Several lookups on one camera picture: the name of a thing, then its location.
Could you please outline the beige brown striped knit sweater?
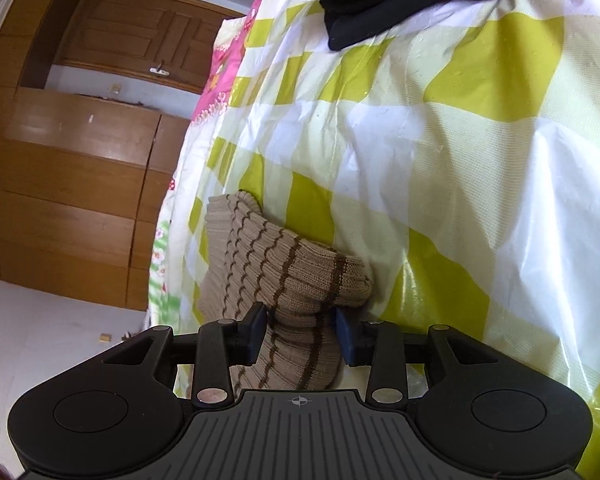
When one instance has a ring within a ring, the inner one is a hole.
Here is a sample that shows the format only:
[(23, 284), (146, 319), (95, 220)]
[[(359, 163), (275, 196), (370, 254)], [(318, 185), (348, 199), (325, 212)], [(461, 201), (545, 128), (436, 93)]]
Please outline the beige brown striped knit sweater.
[(240, 320), (257, 302), (268, 328), (257, 361), (235, 365), (235, 391), (322, 390), (338, 375), (341, 356), (332, 312), (370, 299), (365, 262), (265, 219), (246, 191), (210, 198), (204, 218), (209, 267), (198, 308), (206, 321)]

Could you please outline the colourful checkered bed quilt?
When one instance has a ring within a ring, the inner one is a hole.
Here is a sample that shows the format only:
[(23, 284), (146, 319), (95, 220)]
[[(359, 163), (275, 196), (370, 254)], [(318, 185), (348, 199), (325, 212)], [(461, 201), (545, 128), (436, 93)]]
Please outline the colourful checkered bed quilt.
[(600, 0), (457, 1), (332, 52), (310, 0), (212, 34), (160, 208), (148, 321), (202, 322), (211, 196), (363, 257), (370, 314), (449, 324), (576, 390), (600, 479)]

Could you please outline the wooden wardrobe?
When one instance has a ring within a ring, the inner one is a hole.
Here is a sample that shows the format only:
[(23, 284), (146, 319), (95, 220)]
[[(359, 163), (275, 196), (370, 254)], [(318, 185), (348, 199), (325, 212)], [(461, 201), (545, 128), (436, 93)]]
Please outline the wooden wardrobe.
[(185, 120), (46, 88), (83, 0), (12, 0), (0, 24), (0, 280), (141, 311)]

